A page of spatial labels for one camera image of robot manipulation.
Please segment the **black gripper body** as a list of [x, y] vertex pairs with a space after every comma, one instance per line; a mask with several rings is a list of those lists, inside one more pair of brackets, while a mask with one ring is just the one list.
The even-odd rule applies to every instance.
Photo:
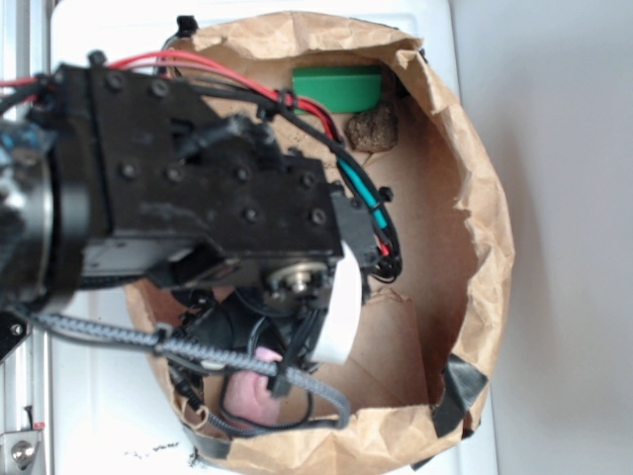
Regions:
[[369, 213], [320, 161], [202, 87], [64, 65], [49, 94], [59, 285], [233, 286], [287, 315], [328, 306], [345, 253], [362, 276], [377, 265]]

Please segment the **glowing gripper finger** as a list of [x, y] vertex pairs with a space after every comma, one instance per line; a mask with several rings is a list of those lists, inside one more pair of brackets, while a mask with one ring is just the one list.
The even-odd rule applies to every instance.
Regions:
[[363, 284], [358, 261], [350, 246], [342, 242], [343, 257], [336, 264], [330, 301], [311, 362], [344, 364], [358, 330]]

